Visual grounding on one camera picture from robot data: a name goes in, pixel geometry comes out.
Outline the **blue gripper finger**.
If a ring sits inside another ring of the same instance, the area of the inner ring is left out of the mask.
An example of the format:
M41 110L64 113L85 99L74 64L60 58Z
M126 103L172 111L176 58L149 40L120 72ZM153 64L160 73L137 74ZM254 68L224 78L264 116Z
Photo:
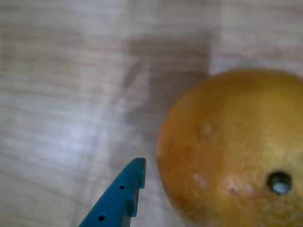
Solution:
M116 177L81 227L129 227L136 217L139 190L145 186L146 159L133 159Z

